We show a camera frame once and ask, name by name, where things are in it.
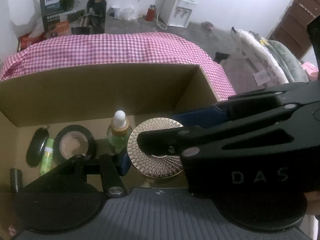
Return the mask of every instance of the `pink gingham cloth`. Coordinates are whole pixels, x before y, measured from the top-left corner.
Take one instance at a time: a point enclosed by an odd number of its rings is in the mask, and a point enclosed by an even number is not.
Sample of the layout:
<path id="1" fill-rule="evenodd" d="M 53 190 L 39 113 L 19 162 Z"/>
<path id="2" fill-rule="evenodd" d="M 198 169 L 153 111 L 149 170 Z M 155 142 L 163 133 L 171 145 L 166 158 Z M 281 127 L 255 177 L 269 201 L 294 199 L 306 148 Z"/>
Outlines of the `pink gingham cloth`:
<path id="1" fill-rule="evenodd" d="M 113 63 L 200 65 L 221 100 L 235 91 L 223 68 L 192 42 L 169 33 L 70 35 L 34 44 L 10 56 L 0 81 L 54 68 Z"/>

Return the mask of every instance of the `white dropper cap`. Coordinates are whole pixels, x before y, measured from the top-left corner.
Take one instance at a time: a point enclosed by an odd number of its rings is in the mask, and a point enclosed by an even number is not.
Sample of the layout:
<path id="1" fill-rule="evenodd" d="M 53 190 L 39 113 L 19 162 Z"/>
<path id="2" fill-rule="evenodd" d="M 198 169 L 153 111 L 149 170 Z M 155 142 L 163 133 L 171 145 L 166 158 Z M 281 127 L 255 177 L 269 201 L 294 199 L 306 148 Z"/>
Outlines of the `white dropper cap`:
<path id="1" fill-rule="evenodd" d="M 113 119 L 113 125 L 116 129 L 122 129 L 127 125 L 127 120 L 124 111 L 116 111 L 115 117 Z"/>

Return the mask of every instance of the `silver rivet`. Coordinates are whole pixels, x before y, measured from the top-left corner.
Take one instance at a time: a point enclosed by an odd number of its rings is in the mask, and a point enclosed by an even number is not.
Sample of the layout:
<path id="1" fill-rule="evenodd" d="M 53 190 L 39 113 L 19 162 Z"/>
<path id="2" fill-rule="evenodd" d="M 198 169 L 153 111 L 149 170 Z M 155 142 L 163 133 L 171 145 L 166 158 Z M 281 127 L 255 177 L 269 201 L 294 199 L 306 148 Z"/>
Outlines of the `silver rivet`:
<path id="1" fill-rule="evenodd" d="M 185 157 L 190 157 L 190 156 L 196 155 L 198 152 L 200 152 L 200 149 L 198 147 L 192 147 L 184 150 L 182 155 Z"/>
<path id="2" fill-rule="evenodd" d="M 120 195 L 124 192 L 124 189 L 121 188 L 121 187 L 111 187 L 108 192 L 111 194 L 111 195 Z"/>
<path id="3" fill-rule="evenodd" d="M 290 105 L 284 106 L 284 108 L 290 109 L 290 108 L 294 108 L 294 107 L 296 107 L 296 106 L 297 106 L 297 105 L 295 105 L 295 104 L 290 104 Z"/>
<path id="4" fill-rule="evenodd" d="M 173 148 L 172 146 L 169 146 L 168 152 L 169 152 L 170 154 L 174 154 L 175 150 L 174 150 L 174 148 Z"/>
<path id="5" fill-rule="evenodd" d="M 180 131 L 178 132 L 179 135 L 184 135 L 184 134 L 187 134 L 188 132 L 190 132 L 189 130 L 183 130 L 183 131 Z"/>

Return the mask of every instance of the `green blanket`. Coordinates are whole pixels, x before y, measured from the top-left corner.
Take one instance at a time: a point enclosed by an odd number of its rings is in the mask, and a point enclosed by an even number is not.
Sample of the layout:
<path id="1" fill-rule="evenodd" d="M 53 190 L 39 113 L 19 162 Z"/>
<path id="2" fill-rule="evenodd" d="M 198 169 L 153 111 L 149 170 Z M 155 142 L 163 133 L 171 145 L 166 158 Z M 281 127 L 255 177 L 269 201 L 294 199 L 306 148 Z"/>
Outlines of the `green blanket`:
<path id="1" fill-rule="evenodd" d="M 287 77 L 289 83 L 295 82 L 295 79 L 293 78 L 293 76 L 292 76 L 292 74 L 291 74 L 286 62 L 282 59 L 282 57 L 280 56 L 278 51 L 270 43 L 266 43 L 264 46 L 268 48 L 268 50 L 271 53 L 271 55 L 278 62 L 280 68 L 282 68 L 282 70 L 283 70 L 285 76 Z"/>
<path id="2" fill-rule="evenodd" d="M 281 60 L 279 61 L 277 58 L 275 59 L 283 69 L 286 76 L 286 71 L 288 72 L 289 70 L 291 77 L 293 78 L 293 81 L 291 81 L 291 78 L 287 76 L 289 82 L 309 82 L 309 78 L 303 70 L 299 60 L 291 53 L 291 51 L 286 46 L 284 46 L 279 41 L 269 40 L 268 43 L 278 52 L 279 56 L 281 57 Z"/>

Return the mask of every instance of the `gold patterned compact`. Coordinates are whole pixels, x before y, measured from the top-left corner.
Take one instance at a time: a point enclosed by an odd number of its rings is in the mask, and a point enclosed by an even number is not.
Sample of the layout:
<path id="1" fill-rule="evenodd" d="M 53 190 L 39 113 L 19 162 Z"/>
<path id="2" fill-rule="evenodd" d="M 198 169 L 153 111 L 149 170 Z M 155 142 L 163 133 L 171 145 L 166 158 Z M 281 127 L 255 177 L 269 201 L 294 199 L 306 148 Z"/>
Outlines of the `gold patterned compact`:
<path id="1" fill-rule="evenodd" d="M 182 124 L 169 118 L 153 118 L 138 125 L 130 135 L 128 154 L 135 166 L 142 174 L 153 179 L 165 179 L 177 175 L 182 171 L 182 164 L 178 156 L 146 155 L 139 149 L 137 138 L 144 131 L 163 130 L 183 127 Z"/>

